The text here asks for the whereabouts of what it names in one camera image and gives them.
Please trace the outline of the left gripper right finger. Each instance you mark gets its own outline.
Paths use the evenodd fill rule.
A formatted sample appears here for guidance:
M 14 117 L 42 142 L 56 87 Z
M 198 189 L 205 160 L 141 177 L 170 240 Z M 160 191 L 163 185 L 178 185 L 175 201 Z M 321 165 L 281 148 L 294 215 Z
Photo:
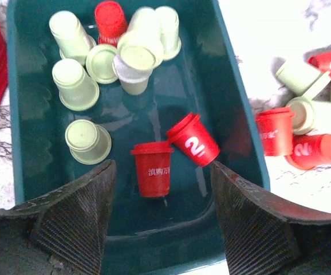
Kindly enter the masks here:
M 219 162 L 211 185 L 230 274 L 331 274 L 331 213 L 283 199 Z

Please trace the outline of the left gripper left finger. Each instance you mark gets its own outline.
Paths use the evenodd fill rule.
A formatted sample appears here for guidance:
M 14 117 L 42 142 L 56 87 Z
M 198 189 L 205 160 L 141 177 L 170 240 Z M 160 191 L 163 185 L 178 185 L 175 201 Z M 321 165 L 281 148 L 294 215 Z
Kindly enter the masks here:
M 107 160 L 45 195 L 0 209 L 0 274 L 99 274 L 116 184 Z

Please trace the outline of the green coffee capsule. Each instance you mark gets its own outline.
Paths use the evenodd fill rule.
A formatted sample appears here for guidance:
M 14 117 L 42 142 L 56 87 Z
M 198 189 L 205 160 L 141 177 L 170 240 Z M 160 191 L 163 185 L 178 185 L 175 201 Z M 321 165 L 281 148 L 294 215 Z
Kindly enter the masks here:
M 85 119 L 75 120 L 67 126 L 65 141 L 72 156 L 86 165 L 102 162 L 112 148 L 109 132 Z
M 71 58 L 85 65 L 89 51 L 96 42 L 71 11 L 58 11 L 49 20 L 50 31 L 59 47 L 62 59 Z
M 164 48 L 164 61 L 175 58 L 182 47 L 179 37 L 179 16 L 170 6 L 160 6 L 155 9 L 160 22 L 160 40 Z

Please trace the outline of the red coffee capsule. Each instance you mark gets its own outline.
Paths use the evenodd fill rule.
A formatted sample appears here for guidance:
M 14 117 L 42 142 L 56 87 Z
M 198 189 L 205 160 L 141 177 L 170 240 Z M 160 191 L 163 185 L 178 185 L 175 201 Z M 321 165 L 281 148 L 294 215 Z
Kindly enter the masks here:
M 116 47 L 128 27 L 120 4 L 116 1 L 102 1 L 94 10 L 94 18 L 98 29 L 98 42 Z
M 168 142 L 177 146 L 195 164 L 209 165 L 220 153 L 214 138 L 200 121 L 200 115 L 189 113 L 169 131 Z
M 142 197 L 157 198 L 168 195 L 173 151 L 167 141 L 134 146 L 131 154 L 135 157 L 137 182 Z
M 293 152 L 293 116 L 290 107 L 260 112 L 255 117 L 265 156 L 287 156 Z

